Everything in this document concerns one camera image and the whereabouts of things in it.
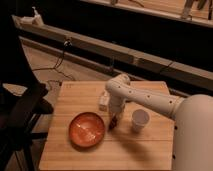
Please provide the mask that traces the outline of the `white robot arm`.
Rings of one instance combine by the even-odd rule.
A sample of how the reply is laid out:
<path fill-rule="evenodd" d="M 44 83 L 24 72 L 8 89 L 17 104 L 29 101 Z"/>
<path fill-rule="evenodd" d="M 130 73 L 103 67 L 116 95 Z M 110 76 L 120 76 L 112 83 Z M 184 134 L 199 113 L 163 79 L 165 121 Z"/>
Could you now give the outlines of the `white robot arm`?
<path fill-rule="evenodd" d="M 121 114 L 130 100 L 175 121 L 172 171 L 213 171 L 213 97 L 196 94 L 187 98 L 138 89 L 120 74 L 108 80 L 109 111 Z"/>

